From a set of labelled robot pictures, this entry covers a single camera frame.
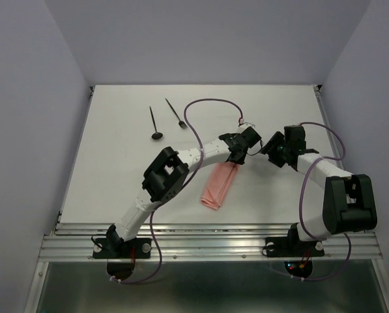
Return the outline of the pink satin napkin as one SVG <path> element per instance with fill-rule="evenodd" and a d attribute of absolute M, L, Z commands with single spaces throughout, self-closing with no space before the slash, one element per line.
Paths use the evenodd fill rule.
<path fill-rule="evenodd" d="M 239 167 L 238 164 L 232 162 L 215 165 L 200 197 L 200 203 L 217 211 L 223 205 Z"/>

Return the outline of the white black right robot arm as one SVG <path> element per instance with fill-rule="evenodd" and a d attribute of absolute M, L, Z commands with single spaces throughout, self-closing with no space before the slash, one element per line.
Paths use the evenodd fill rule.
<path fill-rule="evenodd" d="M 373 230 L 377 226 L 377 211 L 372 182 L 365 174 L 345 171 L 323 156 L 307 148 L 306 132 L 302 124 L 287 126 L 276 132 L 261 153 L 278 167 L 284 165 L 304 175 L 299 195 L 299 222 L 293 224 L 285 239 L 286 249 L 301 254 L 309 242 L 324 241 L 332 235 Z M 324 190 L 321 213 L 304 218 L 304 195 L 311 180 Z"/>

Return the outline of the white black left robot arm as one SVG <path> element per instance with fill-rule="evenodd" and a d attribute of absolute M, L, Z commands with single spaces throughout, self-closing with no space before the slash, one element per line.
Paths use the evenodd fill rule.
<path fill-rule="evenodd" d="M 198 148 L 182 151 L 166 147 L 143 173 L 141 190 L 135 201 L 106 233 L 108 249 L 117 257 L 130 251 L 140 227 L 157 208 L 171 201 L 182 189 L 189 174 L 212 164 L 232 162 L 242 165 L 247 152 L 261 140 L 251 124 L 240 125 L 235 133 L 226 133 Z"/>

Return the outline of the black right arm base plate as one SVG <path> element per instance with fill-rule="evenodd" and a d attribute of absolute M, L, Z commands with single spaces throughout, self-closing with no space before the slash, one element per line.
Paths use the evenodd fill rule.
<path fill-rule="evenodd" d="M 269 258 L 323 257 L 324 249 L 317 248 L 317 244 L 317 241 L 291 243 L 287 237 L 266 237 L 261 253 Z"/>

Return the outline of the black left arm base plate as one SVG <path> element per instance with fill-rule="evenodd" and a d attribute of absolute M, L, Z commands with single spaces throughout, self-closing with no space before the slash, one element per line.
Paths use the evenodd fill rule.
<path fill-rule="evenodd" d="M 152 239 L 135 238 L 113 246 L 107 238 L 96 238 L 92 257 L 96 260 L 138 260 L 151 257 Z"/>

